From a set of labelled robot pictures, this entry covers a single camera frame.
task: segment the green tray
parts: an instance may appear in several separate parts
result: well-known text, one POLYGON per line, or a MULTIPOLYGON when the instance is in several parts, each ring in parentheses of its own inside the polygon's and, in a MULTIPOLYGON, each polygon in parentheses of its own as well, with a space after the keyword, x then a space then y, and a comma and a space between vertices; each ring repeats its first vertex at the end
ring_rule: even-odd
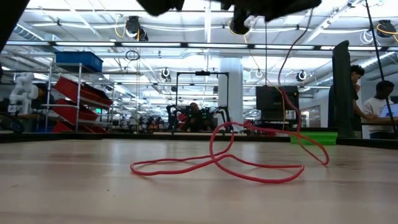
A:
MULTIPOLYGON (((315 140, 324 146, 335 146, 336 145, 336 139, 337 139, 336 132, 305 132, 304 131, 304 132, 301 132, 300 134, 304 135, 312 140, 315 140)), ((290 142, 292 144, 298 144, 296 136, 290 136, 290 142)), ((313 145, 310 141, 303 140, 303 139, 301 139, 301 143, 306 146, 313 145)))

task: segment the blue storage bin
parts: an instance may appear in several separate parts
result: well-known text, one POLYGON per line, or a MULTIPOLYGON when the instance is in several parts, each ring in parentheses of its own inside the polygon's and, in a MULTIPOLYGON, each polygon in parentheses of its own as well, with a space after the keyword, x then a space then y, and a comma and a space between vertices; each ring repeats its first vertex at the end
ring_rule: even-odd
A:
POLYGON ((103 61, 93 52, 56 52, 55 63, 69 71, 79 72, 79 64, 84 65, 83 72, 102 72, 103 61))

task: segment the white shirt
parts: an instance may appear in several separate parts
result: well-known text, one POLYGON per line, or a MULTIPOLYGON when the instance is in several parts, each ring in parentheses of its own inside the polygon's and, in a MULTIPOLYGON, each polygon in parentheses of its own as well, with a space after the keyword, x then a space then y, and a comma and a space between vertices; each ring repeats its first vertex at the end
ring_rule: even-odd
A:
MULTIPOLYGON (((383 107, 386 105, 386 100, 379 100, 375 97, 372 97, 365 101, 363 104, 363 113, 364 114, 376 114, 380 116, 383 107)), ((391 126, 368 126, 370 133, 376 132, 384 132, 384 133, 393 133, 394 130, 391 126)))

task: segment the metal shelving rack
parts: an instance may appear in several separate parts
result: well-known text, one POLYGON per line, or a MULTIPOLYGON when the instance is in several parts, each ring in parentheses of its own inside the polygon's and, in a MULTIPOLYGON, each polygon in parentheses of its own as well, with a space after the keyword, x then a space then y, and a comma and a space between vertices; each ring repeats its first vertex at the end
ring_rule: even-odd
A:
MULTIPOLYGON (((111 106, 108 106, 106 104, 102 104, 93 100, 89 100, 86 98, 82 98, 80 96, 80 91, 81 91, 81 76, 84 73, 90 73, 90 74, 100 74, 98 72, 93 72, 90 68, 84 66, 82 63, 79 64, 70 64, 70 63, 57 63, 54 64, 54 61, 51 63, 50 66, 50 70, 49 70, 49 81, 48 81, 48 87, 47 87, 47 104, 45 104, 44 106, 47 107, 47 111, 46 111, 46 115, 45 115, 45 132, 47 132, 47 128, 48 128, 48 124, 49 124, 49 111, 50 111, 50 107, 74 107, 76 108, 76 123, 72 124, 70 122, 68 122, 65 118, 63 118, 64 121, 67 121, 68 123, 72 124, 75 126, 75 131, 78 131, 78 127, 79 124, 89 124, 89 125, 97 125, 97 126, 109 126, 112 128, 112 120, 113 120, 113 104, 111 106), (53 67, 75 67, 78 68, 78 93, 77 93, 77 101, 76 101, 76 106, 73 105, 51 105, 50 104, 50 93, 51 93, 51 80, 52 80, 52 72, 53 72, 53 67), (87 121, 87 120, 83 120, 83 119, 79 119, 79 112, 80 112, 80 101, 83 102, 89 102, 90 106, 95 107, 95 106, 99 106, 97 108, 101 109, 101 117, 100 117, 100 121, 87 121), (108 118, 107 118, 107 122, 101 122, 102 120, 102 109, 103 108, 107 108, 108 109, 108 118)), ((112 84, 112 96, 114 94, 114 82, 110 82, 112 84)))

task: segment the red wire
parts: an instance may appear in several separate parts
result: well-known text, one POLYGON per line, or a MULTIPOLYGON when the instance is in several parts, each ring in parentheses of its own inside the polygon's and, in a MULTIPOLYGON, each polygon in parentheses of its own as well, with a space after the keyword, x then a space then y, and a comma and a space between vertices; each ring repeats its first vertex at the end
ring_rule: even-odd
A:
POLYGON ((248 162, 248 161, 245 161, 243 159, 240 159, 240 158, 238 158, 238 157, 236 157, 236 156, 234 156, 232 154, 225 154, 232 147, 232 144, 234 142, 234 133, 232 133, 231 141, 229 142, 228 147, 224 151, 221 151, 221 152, 218 152, 218 153, 215 154, 213 152, 213 142, 215 140, 216 134, 220 130, 220 128, 222 128, 224 126, 227 127, 229 125, 238 125, 238 126, 242 126, 242 127, 248 128, 248 129, 255 129, 255 130, 258 130, 258 131, 265 131, 265 132, 272 132, 272 133, 284 133, 284 134, 289 134, 289 135, 296 136, 298 139, 308 140, 311 143, 317 145, 323 151, 323 153, 325 154, 325 157, 326 157, 326 161, 325 162, 321 161, 316 155, 314 155, 312 152, 310 152, 308 149, 306 149, 303 145, 301 145, 300 141, 298 143, 301 145, 301 147, 307 153, 309 153, 312 157, 314 157, 322 165, 326 166, 329 163, 329 155, 328 155, 326 149, 321 144, 317 143, 316 141, 314 141, 314 140, 312 140, 312 139, 310 139, 310 138, 308 138, 306 136, 302 136, 301 134, 299 134, 299 131, 300 131, 299 128, 298 128, 298 132, 295 133, 295 132, 280 131, 280 130, 269 129, 269 128, 258 128, 258 127, 254 127, 254 126, 251 126, 251 125, 239 124, 239 123, 235 123, 235 122, 228 122, 228 123, 219 125, 214 130, 213 134, 211 135, 210 147, 209 147, 210 155, 199 156, 199 157, 189 157, 189 158, 184 158, 184 159, 156 159, 156 160, 151 160, 151 161, 135 162, 135 163, 132 163, 130 165, 130 169, 131 169, 131 171, 134 174, 137 174, 137 175, 184 174, 184 173, 191 172, 191 171, 193 171, 195 169, 199 169, 201 167, 205 167, 207 165, 210 165, 210 164, 214 163, 221 170, 223 170, 223 171, 225 171, 225 172, 227 172, 227 173, 229 173, 231 175, 234 175, 236 177, 239 177, 239 178, 242 178, 242 179, 245 179, 245 180, 251 180, 251 181, 265 183, 265 184, 281 184, 281 183, 284 183, 284 182, 288 182, 288 181, 296 179, 304 171, 304 166, 303 165, 256 164, 256 163, 253 163, 253 162, 248 162), (242 162, 243 164, 247 164, 247 165, 251 165, 251 166, 255 166, 255 167, 273 168, 273 169, 275 169, 275 168, 278 168, 278 169, 299 168, 299 170, 294 175, 292 175, 290 177, 283 178, 283 179, 262 179, 262 178, 258 178, 258 177, 251 177, 251 176, 248 176, 248 175, 239 174, 237 172, 229 170, 228 168, 226 168, 226 167, 222 166, 220 163, 218 163, 220 160, 222 160, 222 159, 224 159, 226 157, 233 158, 233 159, 235 159, 235 160, 237 160, 239 162, 242 162), (170 161, 171 162, 185 162, 185 161, 190 161, 190 160, 194 160, 194 159, 206 159, 206 158, 211 158, 211 159, 206 161, 206 162, 202 162, 200 164, 197 164, 197 165, 194 165, 194 166, 191 166, 189 168, 182 169, 182 170, 159 170, 159 171, 154 171, 154 172, 143 172, 143 171, 136 170, 134 168, 134 166, 140 165, 140 164, 153 164, 153 163, 156 163, 156 162, 170 162, 170 161))

